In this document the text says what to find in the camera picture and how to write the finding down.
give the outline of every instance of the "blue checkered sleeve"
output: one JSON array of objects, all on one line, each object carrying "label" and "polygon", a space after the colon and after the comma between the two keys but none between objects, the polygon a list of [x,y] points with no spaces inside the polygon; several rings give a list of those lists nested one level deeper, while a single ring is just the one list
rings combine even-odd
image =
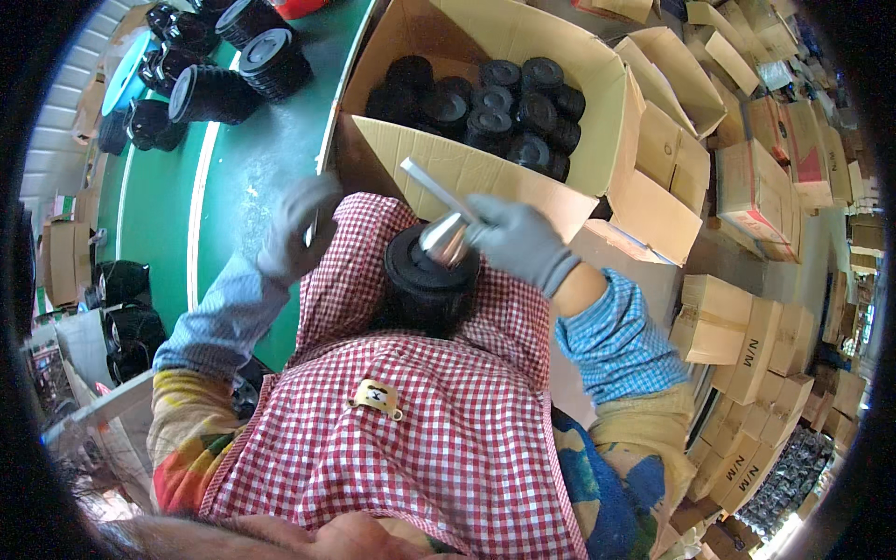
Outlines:
[{"label": "blue checkered sleeve", "polygon": [[560,349],[579,368],[591,403],[597,407],[687,381],[676,348],[647,315],[641,289],[616,271],[605,268],[603,273],[604,295],[556,323]]},{"label": "blue checkered sleeve", "polygon": [[234,254],[202,303],[177,319],[152,361],[156,371],[184,368],[229,381],[289,302],[289,291]]}]

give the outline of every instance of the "gray work glove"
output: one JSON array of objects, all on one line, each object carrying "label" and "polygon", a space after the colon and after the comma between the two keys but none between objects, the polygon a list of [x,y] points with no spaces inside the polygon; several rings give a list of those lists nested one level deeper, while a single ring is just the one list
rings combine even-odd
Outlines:
[{"label": "gray work glove", "polygon": [[544,215],[522,202],[471,194],[467,203],[485,226],[469,226],[464,238],[498,270],[552,297],[581,259],[569,250]]},{"label": "gray work glove", "polygon": [[[258,270],[287,288],[314,270],[333,236],[333,213],[342,199],[342,187],[333,174],[302,179],[284,193],[274,211],[264,247],[258,252]],[[305,234],[316,224],[310,246]]]}]

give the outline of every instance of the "green workbench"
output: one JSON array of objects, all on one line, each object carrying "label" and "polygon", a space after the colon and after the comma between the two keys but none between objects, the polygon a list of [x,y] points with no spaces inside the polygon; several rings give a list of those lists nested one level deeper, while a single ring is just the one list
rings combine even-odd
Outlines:
[{"label": "green workbench", "polygon": [[[253,255],[283,189],[314,175],[333,101],[341,95],[374,0],[335,0],[291,22],[303,40],[314,79],[280,105],[264,105],[238,126],[192,123],[172,152],[128,144],[109,156],[99,200],[108,242],[97,261],[150,265],[152,303],[168,334],[202,301],[229,257]],[[212,53],[222,67],[237,51]],[[151,91],[144,96],[164,99]],[[255,355],[280,370],[295,348],[298,286]]]}]

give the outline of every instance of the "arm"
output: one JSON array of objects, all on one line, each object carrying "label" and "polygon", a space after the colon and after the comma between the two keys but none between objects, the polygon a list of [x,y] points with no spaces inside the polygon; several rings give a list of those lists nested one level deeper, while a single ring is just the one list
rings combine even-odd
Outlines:
[{"label": "arm", "polygon": [[[147,447],[162,512],[196,511],[239,435],[230,407],[234,374],[289,301],[289,287],[330,245],[341,189],[314,177],[287,193],[254,262],[234,255],[193,312],[181,315],[153,360],[152,424]],[[303,236],[318,220],[310,246]]]},{"label": "arm", "polygon": [[[473,228],[471,243],[493,266],[551,297],[560,314],[557,342],[597,407],[588,432],[562,413],[554,418],[558,458],[589,550],[646,556],[694,476],[684,455],[694,407],[685,366],[633,282],[581,263],[525,204],[469,202],[487,223]],[[588,439],[593,447],[582,448]]]}]

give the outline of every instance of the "gingham apron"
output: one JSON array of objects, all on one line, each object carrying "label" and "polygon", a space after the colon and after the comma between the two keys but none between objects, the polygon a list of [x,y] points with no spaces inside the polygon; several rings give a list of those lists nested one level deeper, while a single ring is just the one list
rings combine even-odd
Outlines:
[{"label": "gingham apron", "polygon": [[[383,293],[386,244],[417,220],[374,194],[347,197],[335,219],[301,284],[296,353],[265,378],[200,513],[312,530],[363,511],[475,557],[587,557],[551,428],[546,300],[484,267],[453,340],[358,335]],[[401,421],[347,406],[365,378],[397,390]]]}]

